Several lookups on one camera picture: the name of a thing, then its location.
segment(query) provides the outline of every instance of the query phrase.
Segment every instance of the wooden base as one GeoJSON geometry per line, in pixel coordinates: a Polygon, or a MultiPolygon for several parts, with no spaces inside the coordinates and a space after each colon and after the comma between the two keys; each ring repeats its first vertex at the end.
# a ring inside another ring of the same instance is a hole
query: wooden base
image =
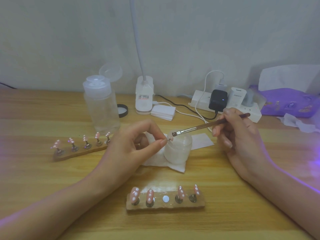
{"type": "Polygon", "coordinates": [[[146,206],[146,198],[147,193],[141,193],[139,195],[140,202],[137,205],[132,205],[130,202],[130,193],[127,195],[127,202],[126,202],[126,208],[127,211],[134,211],[134,210],[152,210],[152,209],[160,209],[160,208],[202,208],[205,207],[205,198],[203,194],[200,192],[199,195],[197,195],[197,201],[191,202],[189,200],[189,196],[193,195],[193,190],[185,191],[186,197],[184,198],[183,202],[181,204],[178,204],[175,201],[175,197],[178,194],[177,191],[167,191],[167,192],[154,192],[154,205],[152,207],[146,206]],[[169,202],[165,203],[162,198],[163,196],[167,195],[169,197],[169,202]]]}
{"type": "Polygon", "coordinates": [[[78,143],[76,145],[79,147],[79,149],[76,152],[72,151],[72,145],[69,145],[68,147],[61,148],[61,150],[64,150],[64,153],[61,156],[58,156],[57,155],[57,150],[55,150],[54,154],[53,154],[53,160],[54,161],[63,161],[63,160],[67,160],[67,159],[72,158],[72,157],[78,157],[78,156],[82,156],[82,155],[85,155],[85,154],[88,154],[88,153],[102,151],[102,150],[105,150],[108,147],[108,145],[106,145],[104,143],[101,146],[97,146],[96,145],[97,140],[92,140],[92,141],[88,141],[88,142],[90,144],[92,144],[91,148],[85,149],[84,148],[84,146],[85,146],[84,143],[81,143],[81,146],[80,146],[80,143],[78,143]]]}

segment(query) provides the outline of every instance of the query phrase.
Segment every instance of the hand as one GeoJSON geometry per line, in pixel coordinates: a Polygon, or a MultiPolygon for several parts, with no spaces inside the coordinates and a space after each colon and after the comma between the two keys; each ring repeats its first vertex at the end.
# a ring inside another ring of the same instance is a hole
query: hand
{"type": "Polygon", "coordinates": [[[231,165],[244,180],[251,183],[260,170],[273,166],[262,142],[258,128],[249,118],[241,119],[241,111],[235,108],[223,110],[218,119],[226,118],[228,123],[212,129],[212,136],[218,137],[218,144],[226,151],[231,165]]]}
{"type": "Polygon", "coordinates": [[[126,182],[136,169],[167,143],[167,138],[153,120],[143,120],[121,128],[112,137],[91,176],[98,180],[106,195],[126,182]],[[155,142],[149,144],[149,132],[155,142]]]}

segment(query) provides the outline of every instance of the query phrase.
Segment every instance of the brush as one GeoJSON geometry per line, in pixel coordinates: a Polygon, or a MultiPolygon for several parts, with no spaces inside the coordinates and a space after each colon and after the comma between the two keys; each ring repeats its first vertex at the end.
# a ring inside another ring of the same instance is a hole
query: brush
{"type": "MultiPolygon", "coordinates": [[[[247,118],[249,116],[250,116],[250,113],[244,113],[244,114],[240,114],[239,115],[239,117],[242,118],[242,119],[247,118]]],[[[198,125],[196,127],[189,128],[189,129],[183,129],[183,130],[180,130],[180,131],[177,131],[177,132],[172,132],[172,136],[175,137],[175,136],[178,136],[178,135],[181,135],[181,134],[184,134],[184,133],[188,133],[188,132],[191,132],[191,131],[196,131],[196,130],[208,128],[208,127],[211,127],[211,126],[217,126],[217,125],[224,124],[224,123],[227,123],[227,120],[225,118],[221,119],[221,120],[216,120],[216,121],[213,121],[213,122],[210,122],[210,123],[206,123],[206,124],[201,124],[201,125],[198,125]]]]}

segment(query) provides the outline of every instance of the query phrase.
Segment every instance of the black power adapter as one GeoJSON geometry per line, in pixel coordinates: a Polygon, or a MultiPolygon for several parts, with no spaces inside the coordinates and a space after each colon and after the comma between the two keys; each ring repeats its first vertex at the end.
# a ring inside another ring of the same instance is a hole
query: black power adapter
{"type": "Polygon", "coordinates": [[[226,91],[214,89],[210,96],[209,109],[216,112],[222,112],[227,106],[228,93],[226,91]]]}

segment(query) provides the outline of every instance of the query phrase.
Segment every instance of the forearm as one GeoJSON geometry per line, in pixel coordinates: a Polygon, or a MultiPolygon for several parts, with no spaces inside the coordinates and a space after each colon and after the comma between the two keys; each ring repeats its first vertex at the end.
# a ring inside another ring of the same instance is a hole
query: forearm
{"type": "Polygon", "coordinates": [[[277,166],[257,174],[251,184],[316,239],[320,239],[320,192],[277,166]]]}
{"type": "Polygon", "coordinates": [[[107,195],[88,176],[0,220],[0,239],[53,240],[107,195]]]}

